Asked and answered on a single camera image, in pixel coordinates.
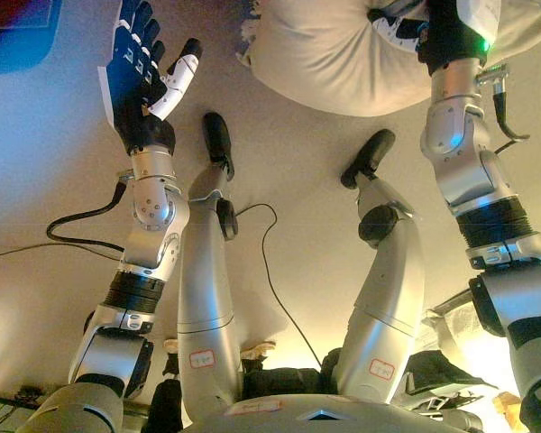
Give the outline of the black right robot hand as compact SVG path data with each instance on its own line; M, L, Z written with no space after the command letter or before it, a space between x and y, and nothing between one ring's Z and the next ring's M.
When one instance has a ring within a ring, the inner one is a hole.
M391 46L415 53L430 74L455 60L484 65L496 40L500 1L394 1L371 8L372 29Z

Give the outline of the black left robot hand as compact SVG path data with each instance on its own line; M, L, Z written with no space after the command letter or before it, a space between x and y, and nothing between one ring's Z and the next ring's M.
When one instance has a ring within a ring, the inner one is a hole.
M162 75L165 46L157 39L158 21L147 1L123 1L113 35L112 59L98 69L105 114L127 154L148 146L173 153L176 138L167 117L184 97L197 72L203 48L186 41L178 58Z

